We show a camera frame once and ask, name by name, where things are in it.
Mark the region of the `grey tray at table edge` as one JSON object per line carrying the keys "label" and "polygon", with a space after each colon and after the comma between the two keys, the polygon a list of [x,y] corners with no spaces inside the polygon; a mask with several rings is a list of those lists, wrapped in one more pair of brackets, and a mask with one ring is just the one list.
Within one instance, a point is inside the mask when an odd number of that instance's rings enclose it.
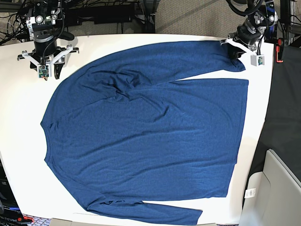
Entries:
{"label": "grey tray at table edge", "polygon": [[52,218],[49,226],[75,226],[75,222],[63,219]]}

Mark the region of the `black cloth side table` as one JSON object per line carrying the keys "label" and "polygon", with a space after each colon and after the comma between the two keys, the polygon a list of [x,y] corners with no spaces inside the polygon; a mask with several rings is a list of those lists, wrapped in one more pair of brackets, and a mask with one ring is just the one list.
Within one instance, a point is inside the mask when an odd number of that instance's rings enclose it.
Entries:
{"label": "black cloth side table", "polygon": [[265,122],[249,175],[263,170],[272,149],[292,173],[301,178],[301,50],[285,47],[283,62],[275,62]]}

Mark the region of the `grey plastic bin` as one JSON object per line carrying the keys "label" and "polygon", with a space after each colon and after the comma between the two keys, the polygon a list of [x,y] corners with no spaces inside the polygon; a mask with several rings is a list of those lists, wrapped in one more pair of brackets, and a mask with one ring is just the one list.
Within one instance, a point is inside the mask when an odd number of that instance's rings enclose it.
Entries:
{"label": "grey plastic bin", "polygon": [[276,152],[266,152],[263,171],[251,175],[240,226],[299,226],[301,182]]}

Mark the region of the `blue handled tool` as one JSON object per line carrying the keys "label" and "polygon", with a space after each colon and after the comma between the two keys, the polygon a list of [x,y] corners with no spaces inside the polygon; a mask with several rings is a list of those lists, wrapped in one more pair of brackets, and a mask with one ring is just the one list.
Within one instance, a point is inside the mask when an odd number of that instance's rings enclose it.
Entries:
{"label": "blue handled tool", "polygon": [[274,32],[274,24],[275,24],[275,5],[273,0],[269,0],[266,2],[266,10],[267,10],[268,22],[269,22],[268,36],[271,37]]}

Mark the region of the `blue long-sleeve T-shirt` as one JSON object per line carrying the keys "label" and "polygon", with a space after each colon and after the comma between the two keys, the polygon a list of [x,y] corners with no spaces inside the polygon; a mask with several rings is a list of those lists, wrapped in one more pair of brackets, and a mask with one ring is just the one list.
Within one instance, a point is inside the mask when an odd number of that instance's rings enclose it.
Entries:
{"label": "blue long-sleeve T-shirt", "polygon": [[218,41],[145,45],[99,58],[53,93],[45,162],[86,211],[195,225],[201,210],[163,205],[225,197],[243,133],[248,81],[197,79],[245,66]]}

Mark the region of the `red and black clamp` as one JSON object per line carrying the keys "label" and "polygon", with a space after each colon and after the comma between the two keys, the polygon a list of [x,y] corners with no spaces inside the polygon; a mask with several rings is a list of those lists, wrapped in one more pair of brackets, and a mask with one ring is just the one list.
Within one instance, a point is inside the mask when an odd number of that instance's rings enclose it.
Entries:
{"label": "red and black clamp", "polygon": [[276,62],[282,63],[282,55],[283,55],[283,47],[284,47],[284,40],[283,38],[278,38],[277,44],[276,44]]}

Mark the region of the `black box with red label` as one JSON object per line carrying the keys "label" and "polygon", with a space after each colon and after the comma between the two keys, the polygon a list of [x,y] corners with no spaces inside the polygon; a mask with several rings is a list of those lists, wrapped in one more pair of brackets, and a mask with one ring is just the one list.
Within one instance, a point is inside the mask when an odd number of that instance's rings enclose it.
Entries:
{"label": "black box with red label", "polygon": [[18,220],[22,220],[22,214],[9,185],[2,163],[0,163],[0,225],[1,226],[20,226]]}

